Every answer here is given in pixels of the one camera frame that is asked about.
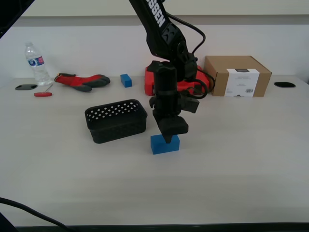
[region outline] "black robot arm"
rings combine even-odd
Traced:
[[[192,81],[197,74],[197,60],[188,52],[186,39],[173,24],[162,0],[129,0],[147,32],[151,53],[167,59],[177,70],[177,81]]]
[[[197,59],[189,53],[182,32],[170,21],[162,0],[129,1],[146,29],[151,53],[169,61],[153,61],[148,70],[154,73],[155,88],[150,106],[165,141],[170,143],[173,135],[189,131],[180,112],[195,113],[199,104],[177,91],[177,82],[196,78]]]

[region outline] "black basket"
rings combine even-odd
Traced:
[[[143,133],[147,113],[138,100],[95,106],[85,111],[88,129],[96,144]]]

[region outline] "blue block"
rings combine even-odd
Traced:
[[[172,137],[172,142],[170,144],[167,144],[162,134],[154,135],[150,137],[150,146],[154,155],[172,151],[179,151],[180,140],[178,138],[178,135],[174,135]]]
[[[123,74],[120,76],[121,83],[124,85],[124,87],[132,87],[132,79],[129,77],[128,74]]]

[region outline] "work glove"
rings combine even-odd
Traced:
[[[78,91],[90,92],[92,88],[104,87],[111,81],[104,75],[94,75],[91,77],[78,77],[75,74],[59,73],[55,82],[70,86]]]

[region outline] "plastic bottle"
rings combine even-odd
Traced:
[[[33,46],[32,42],[26,43],[25,55],[31,69],[33,70],[34,79],[37,81],[38,85],[46,86],[51,84],[53,81],[46,70],[43,57],[40,51]]]

